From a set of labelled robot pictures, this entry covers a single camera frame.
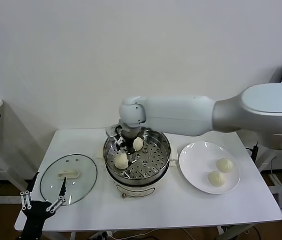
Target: wooden floor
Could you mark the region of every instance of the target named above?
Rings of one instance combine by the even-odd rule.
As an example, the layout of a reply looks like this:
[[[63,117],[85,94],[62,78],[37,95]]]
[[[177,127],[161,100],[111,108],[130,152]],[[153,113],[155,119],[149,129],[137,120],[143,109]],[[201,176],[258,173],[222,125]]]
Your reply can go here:
[[[265,182],[271,185],[267,175],[263,174],[262,176]],[[278,174],[278,178],[282,180],[282,174]],[[18,194],[19,190],[11,184],[3,184],[0,187],[0,196],[17,196]],[[0,240],[14,240],[20,235],[19,232],[14,230],[14,223],[20,210],[21,206],[18,204],[0,204]],[[282,240],[282,221],[262,223],[255,227],[259,231],[262,240]],[[213,240],[218,236],[216,227],[187,228],[187,230],[195,240]],[[146,232],[148,230],[118,231],[114,234],[114,237],[120,239]],[[62,234],[67,239],[70,239],[70,233],[64,232]],[[78,232],[76,240],[87,240],[93,234],[94,232]],[[159,240],[191,240],[183,229],[160,229],[138,238],[148,236],[154,236]],[[237,240],[258,240],[258,235],[255,229],[250,228],[248,234],[240,234]]]

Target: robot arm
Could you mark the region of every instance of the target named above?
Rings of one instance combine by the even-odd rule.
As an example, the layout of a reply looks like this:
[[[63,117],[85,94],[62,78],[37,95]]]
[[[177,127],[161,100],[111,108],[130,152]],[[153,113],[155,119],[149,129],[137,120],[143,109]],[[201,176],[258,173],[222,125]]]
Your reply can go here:
[[[120,106],[120,117],[131,129],[187,136],[238,129],[282,135],[282,83],[255,85],[217,102],[206,96],[129,97]]]
[[[282,83],[255,85],[217,102],[206,96],[129,97],[120,106],[120,118],[107,135],[127,153],[133,152],[141,127],[186,136],[245,129],[258,133],[264,146],[282,149]]]

